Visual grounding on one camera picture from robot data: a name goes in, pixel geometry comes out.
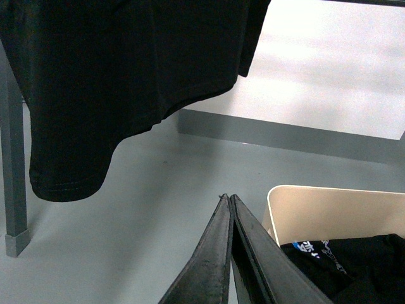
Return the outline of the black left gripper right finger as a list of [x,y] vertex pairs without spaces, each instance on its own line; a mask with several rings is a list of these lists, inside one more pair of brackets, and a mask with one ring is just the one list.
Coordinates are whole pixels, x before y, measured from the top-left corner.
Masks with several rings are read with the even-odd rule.
[[282,252],[236,195],[232,267],[239,303],[331,303]]

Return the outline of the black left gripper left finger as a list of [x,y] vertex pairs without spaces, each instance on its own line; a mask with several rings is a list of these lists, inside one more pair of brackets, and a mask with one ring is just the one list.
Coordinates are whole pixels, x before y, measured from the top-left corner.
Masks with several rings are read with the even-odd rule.
[[230,198],[220,200],[191,256],[160,303],[228,303],[233,239]]

